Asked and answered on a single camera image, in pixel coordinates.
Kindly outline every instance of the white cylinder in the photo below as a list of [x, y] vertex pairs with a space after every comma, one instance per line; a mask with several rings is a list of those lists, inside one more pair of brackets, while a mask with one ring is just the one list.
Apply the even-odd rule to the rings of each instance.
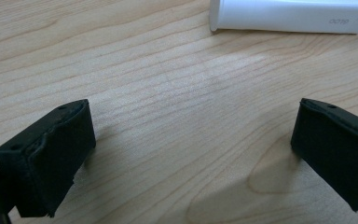
[[211, 0], [211, 30], [358, 34], [358, 0]]

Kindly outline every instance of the wood grain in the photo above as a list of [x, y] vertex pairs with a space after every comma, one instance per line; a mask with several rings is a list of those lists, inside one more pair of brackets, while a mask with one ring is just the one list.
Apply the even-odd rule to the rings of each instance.
[[219, 31], [208, 0], [0, 0], [0, 145], [88, 98], [95, 152], [55, 218], [358, 223], [291, 151], [302, 97], [358, 115], [358, 35]]

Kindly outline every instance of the white plastic tube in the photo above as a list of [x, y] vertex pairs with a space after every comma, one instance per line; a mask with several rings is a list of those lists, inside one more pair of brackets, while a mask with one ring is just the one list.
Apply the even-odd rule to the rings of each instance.
[[211, 30], [358, 34], [358, 0], [211, 0]]

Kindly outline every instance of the wooden table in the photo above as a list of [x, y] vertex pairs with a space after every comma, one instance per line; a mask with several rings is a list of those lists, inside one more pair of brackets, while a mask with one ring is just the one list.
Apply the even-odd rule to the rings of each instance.
[[358, 223], [291, 151], [302, 97], [358, 115], [358, 35], [219, 31], [208, 0], [0, 0], [0, 145], [88, 98], [97, 138], [56, 217]]

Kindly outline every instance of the white object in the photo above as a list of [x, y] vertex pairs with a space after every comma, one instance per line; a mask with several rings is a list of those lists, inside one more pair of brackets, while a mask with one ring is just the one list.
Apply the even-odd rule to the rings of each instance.
[[211, 0], [211, 30], [358, 34], [358, 0]]

